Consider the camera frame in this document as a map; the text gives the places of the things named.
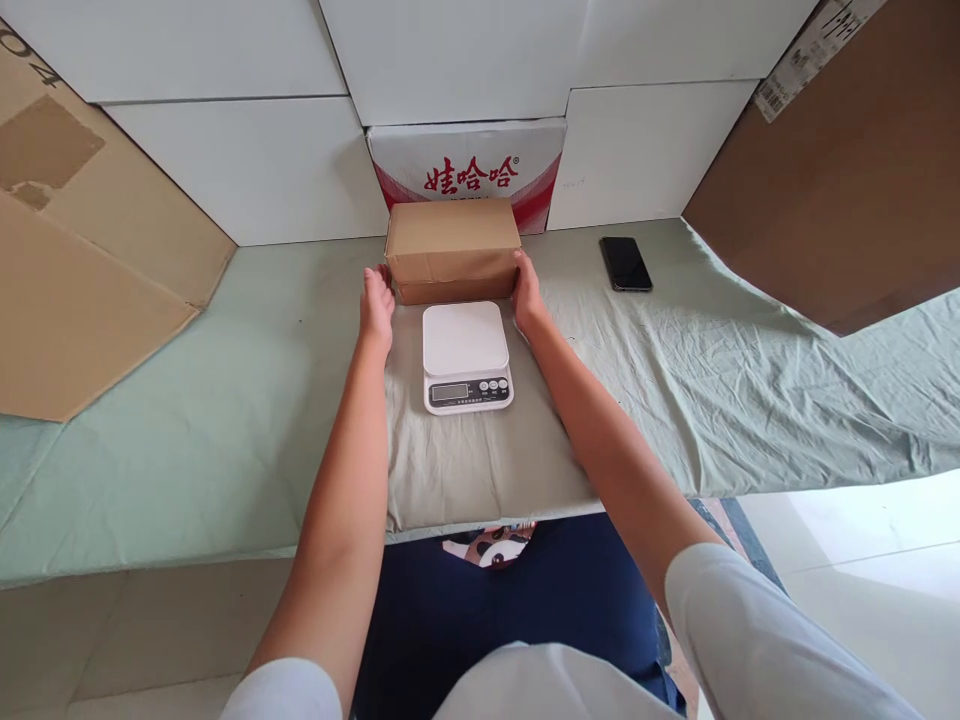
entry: white floor tile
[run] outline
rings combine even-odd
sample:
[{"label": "white floor tile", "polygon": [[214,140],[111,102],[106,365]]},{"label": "white floor tile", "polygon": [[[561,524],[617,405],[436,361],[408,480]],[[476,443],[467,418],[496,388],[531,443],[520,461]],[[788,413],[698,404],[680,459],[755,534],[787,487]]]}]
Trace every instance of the white floor tile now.
[{"label": "white floor tile", "polygon": [[797,605],[928,720],[960,707],[960,543],[781,575]]},{"label": "white floor tile", "polygon": [[750,495],[740,505],[781,574],[960,540],[960,471],[890,485]]},{"label": "white floor tile", "polygon": [[700,691],[700,697],[697,700],[696,720],[713,720],[713,711],[710,710],[710,705],[707,704],[707,697],[703,694],[703,690]]},{"label": "white floor tile", "polygon": [[241,672],[273,614],[290,562],[132,573],[76,699]]},{"label": "white floor tile", "polygon": [[89,575],[0,592],[0,715],[70,701],[125,579]]},{"label": "white floor tile", "polygon": [[239,682],[240,675],[231,675],[84,700],[70,706],[66,720],[216,720]]}]

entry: white sleeve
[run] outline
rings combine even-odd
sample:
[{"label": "white sleeve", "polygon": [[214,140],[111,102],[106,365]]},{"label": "white sleeve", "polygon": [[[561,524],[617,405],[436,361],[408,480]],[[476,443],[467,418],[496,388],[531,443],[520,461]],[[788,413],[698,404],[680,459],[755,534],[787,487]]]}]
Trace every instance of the white sleeve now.
[{"label": "white sleeve", "polygon": [[310,660],[283,658],[263,665],[237,685],[220,720],[341,720],[337,688]]},{"label": "white sleeve", "polygon": [[694,545],[677,555],[665,592],[677,639],[717,720],[920,717],[726,546]]}]

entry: dark blue pants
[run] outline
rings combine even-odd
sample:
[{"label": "dark blue pants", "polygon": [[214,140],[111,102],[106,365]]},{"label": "dark blue pants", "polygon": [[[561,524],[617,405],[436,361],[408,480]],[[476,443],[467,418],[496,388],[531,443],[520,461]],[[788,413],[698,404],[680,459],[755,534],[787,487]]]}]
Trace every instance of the dark blue pants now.
[{"label": "dark blue pants", "polygon": [[440,540],[390,545],[364,648],[358,720],[430,718],[491,651],[563,643],[608,660],[671,707],[657,609],[606,513],[540,523],[512,565],[481,569]]}]

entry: brown cardboard box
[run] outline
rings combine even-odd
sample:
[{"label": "brown cardboard box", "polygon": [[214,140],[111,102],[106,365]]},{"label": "brown cardboard box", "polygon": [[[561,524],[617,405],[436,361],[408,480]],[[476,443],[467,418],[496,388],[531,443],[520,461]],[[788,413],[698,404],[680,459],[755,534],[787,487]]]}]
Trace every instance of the brown cardboard box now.
[{"label": "brown cardboard box", "polygon": [[887,0],[772,122],[747,107],[684,218],[839,335],[957,287],[958,37],[957,0]]},{"label": "brown cardboard box", "polygon": [[0,22],[0,413],[65,421],[206,307],[236,246]]},{"label": "brown cardboard box", "polygon": [[405,305],[509,297],[520,234],[509,198],[397,203],[384,254]]}]

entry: white digital scale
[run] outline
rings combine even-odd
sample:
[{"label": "white digital scale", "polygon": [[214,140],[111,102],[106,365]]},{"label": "white digital scale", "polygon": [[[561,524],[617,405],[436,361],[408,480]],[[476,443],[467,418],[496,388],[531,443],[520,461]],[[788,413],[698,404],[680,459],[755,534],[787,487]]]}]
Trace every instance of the white digital scale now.
[{"label": "white digital scale", "polygon": [[423,312],[423,404],[434,415],[499,410],[513,402],[510,352],[492,302]]}]

